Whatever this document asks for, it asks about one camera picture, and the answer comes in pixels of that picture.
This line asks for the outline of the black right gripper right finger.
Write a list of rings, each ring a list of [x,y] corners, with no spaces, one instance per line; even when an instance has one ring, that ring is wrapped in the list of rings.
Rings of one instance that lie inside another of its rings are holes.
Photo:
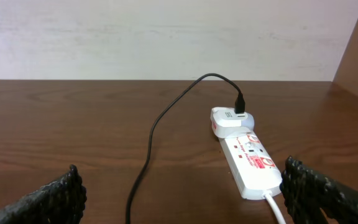
[[[288,157],[280,190],[294,223],[358,223],[358,191]]]

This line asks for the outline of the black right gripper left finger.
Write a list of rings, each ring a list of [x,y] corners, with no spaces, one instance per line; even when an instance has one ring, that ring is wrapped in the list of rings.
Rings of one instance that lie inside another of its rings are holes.
[[[87,201],[75,165],[67,173],[0,210],[0,224],[79,224]]]

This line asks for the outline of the white USB charger adapter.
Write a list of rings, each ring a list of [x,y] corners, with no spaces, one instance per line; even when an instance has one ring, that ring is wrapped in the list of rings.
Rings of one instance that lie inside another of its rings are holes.
[[[221,139],[237,138],[254,130],[254,117],[249,113],[235,114],[234,108],[214,107],[211,109],[211,127]]]

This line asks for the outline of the white power strip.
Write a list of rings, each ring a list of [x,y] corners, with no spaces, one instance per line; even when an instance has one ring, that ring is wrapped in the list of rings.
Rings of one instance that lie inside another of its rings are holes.
[[[281,172],[254,132],[219,140],[241,197],[263,200],[281,193]]]

